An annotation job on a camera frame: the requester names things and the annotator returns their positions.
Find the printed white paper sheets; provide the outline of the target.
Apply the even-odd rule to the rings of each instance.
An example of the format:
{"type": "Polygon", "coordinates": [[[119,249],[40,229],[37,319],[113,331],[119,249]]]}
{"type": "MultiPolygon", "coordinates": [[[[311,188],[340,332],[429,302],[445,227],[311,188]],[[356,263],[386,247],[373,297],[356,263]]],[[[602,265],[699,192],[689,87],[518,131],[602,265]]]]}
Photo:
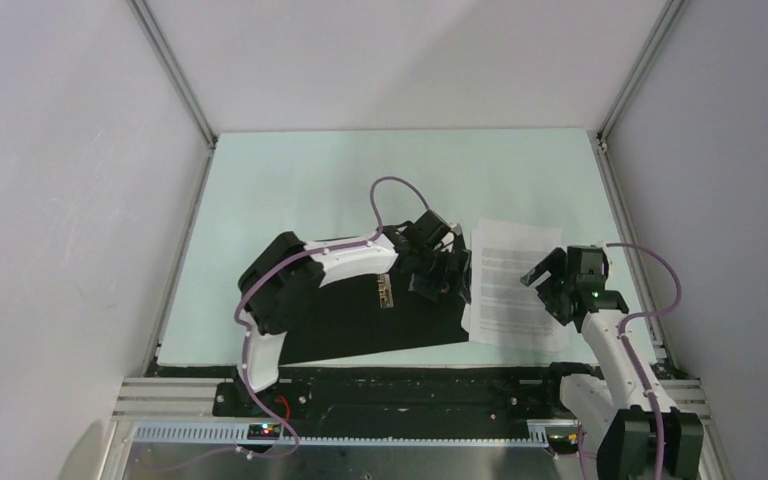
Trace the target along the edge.
{"type": "Polygon", "coordinates": [[[559,227],[481,218],[470,235],[471,303],[465,324],[473,343],[557,354],[570,334],[521,278],[559,247],[559,227]]]}

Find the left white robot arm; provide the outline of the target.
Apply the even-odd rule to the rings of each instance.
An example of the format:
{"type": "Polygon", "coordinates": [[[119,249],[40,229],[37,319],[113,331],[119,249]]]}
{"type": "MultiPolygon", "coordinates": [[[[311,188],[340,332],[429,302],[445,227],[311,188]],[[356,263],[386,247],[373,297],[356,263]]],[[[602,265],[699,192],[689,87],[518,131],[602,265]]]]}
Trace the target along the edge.
{"type": "Polygon", "coordinates": [[[238,404],[252,416],[272,411],[286,339],[311,318],[321,291],[361,277],[403,275],[409,294],[465,310],[472,302],[471,260],[459,224],[431,209],[357,237],[308,242],[292,231],[279,234],[237,281],[233,319],[244,329],[238,404]]]}

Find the red and black folder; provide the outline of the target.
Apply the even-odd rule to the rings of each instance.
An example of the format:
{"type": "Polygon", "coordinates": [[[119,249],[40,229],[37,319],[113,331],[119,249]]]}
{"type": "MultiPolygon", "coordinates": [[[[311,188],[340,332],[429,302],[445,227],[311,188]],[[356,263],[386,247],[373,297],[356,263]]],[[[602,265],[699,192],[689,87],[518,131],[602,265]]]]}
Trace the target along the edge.
{"type": "Polygon", "coordinates": [[[377,283],[356,278],[321,291],[311,318],[286,339],[280,364],[292,365],[462,343],[468,307],[427,303],[409,294],[403,275],[390,277],[394,307],[380,307],[377,283]]]}

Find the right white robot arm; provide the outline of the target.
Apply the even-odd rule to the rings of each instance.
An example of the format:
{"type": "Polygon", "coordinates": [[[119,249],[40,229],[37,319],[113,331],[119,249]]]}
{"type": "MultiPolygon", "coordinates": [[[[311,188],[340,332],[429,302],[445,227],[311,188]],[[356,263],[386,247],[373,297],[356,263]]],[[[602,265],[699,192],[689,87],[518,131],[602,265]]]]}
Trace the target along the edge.
{"type": "Polygon", "coordinates": [[[705,431],[698,414],[681,409],[633,345],[635,319],[623,295],[607,287],[610,261],[597,246],[553,249],[521,282],[535,289],[561,325],[574,325],[601,371],[578,365],[541,392],[545,411],[578,420],[580,446],[591,446],[600,479],[698,475],[705,431]]]}

